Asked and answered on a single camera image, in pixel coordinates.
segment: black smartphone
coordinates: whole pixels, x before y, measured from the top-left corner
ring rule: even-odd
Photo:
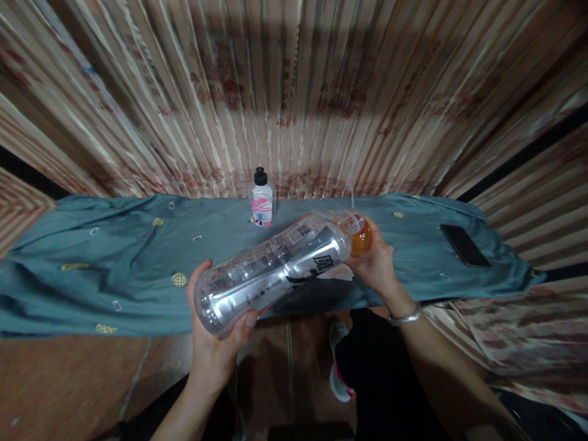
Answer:
[[[462,227],[457,225],[441,225],[439,227],[463,263],[478,268],[492,268],[488,259],[476,246],[471,237]]]

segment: blue fabric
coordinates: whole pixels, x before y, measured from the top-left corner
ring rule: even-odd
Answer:
[[[174,274],[189,279],[204,259],[223,262],[313,209],[349,206],[348,198],[280,201],[274,226],[261,228],[249,220],[247,200],[67,197],[0,263],[1,331],[5,337],[188,333],[186,287],[174,284]],[[394,193],[357,198],[355,207],[371,216],[394,246],[398,278],[416,300],[518,295],[545,279],[502,242],[473,205]],[[440,224],[465,228],[492,268],[461,263]],[[87,268],[62,269],[74,263]],[[314,280],[264,317],[379,304],[357,277],[353,282]]]

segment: bracelet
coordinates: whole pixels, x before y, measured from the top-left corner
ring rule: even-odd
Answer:
[[[405,315],[402,318],[394,318],[392,315],[388,316],[388,321],[392,326],[402,326],[406,325],[406,323],[414,322],[421,317],[423,314],[423,310],[421,309],[421,305],[419,303],[416,304],[416,309],[411,312],[409,315]]]

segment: black pants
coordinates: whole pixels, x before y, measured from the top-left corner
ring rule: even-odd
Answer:
[[[351,311],[351,318],[352,329],[337,345],[335,358],[344,382],[356,392],[356,439],[449,439],[429,405],[400,332],[369,309]],[[122,439],[149,440],[186,381],[187,376],[123,423]],[[223,391],[202,439],[230,440],[235,425],[235,408]]]

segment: shoe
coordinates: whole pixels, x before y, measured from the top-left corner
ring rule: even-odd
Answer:
[[[349,334],[349,330],[343,322],[334,322],[331,324],[329,329],[329,343],[331,344],[331,351],[333,353],[333,367],[331,368],[331,375],[329,377],[329,383],[331,384],[331,390],[335,395],[335,398],[341,402],[349,402],[352,396],[355,395],[355,391],[341,380],[339,371],[337,369],[337,361],[335,360],[335,346],[343,340]]]

